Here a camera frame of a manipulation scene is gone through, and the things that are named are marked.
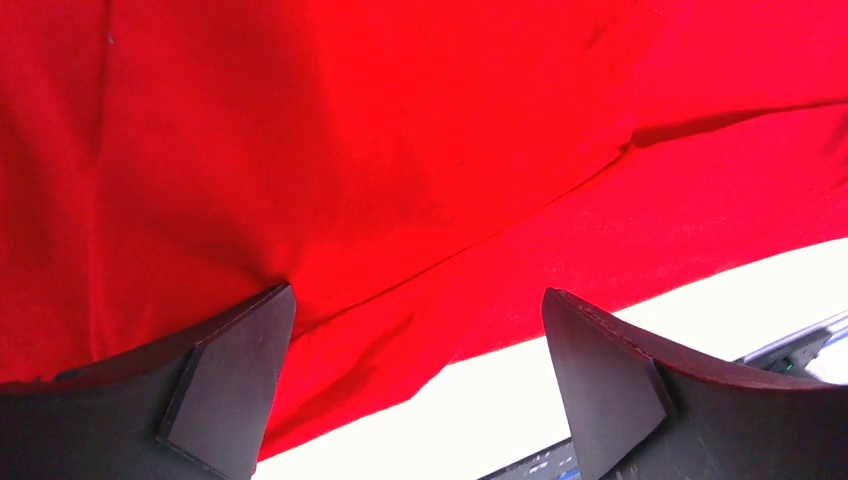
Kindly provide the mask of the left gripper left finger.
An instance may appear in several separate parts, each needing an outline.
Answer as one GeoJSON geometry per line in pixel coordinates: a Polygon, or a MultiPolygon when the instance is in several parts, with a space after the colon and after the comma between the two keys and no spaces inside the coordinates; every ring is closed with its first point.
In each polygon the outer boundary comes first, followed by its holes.
{"type": "Polygon", "coordinates": [[[248,479],[296,300],[277,286],[197,325],[1,387],[5,479],[248,479]]]}

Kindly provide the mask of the red t shirt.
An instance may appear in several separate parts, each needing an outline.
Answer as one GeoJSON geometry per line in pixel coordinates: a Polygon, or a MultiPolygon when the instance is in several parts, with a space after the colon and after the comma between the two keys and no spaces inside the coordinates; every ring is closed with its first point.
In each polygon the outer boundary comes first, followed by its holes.
{"type": "Polygon", "coordinates": [[[843,1],[5,1],[1,378],[279,283],[261,454],[847,234],[843,1]]]}

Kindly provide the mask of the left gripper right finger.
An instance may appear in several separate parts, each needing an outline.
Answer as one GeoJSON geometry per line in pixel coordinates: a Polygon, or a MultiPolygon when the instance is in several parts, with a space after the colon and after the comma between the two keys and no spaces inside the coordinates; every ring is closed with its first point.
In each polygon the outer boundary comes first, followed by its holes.
{"type": "Polygon", "coordinates": [[[724,361],[564,290],[542,302],[585,479],[843,479],[847,389],[724,361]]]}

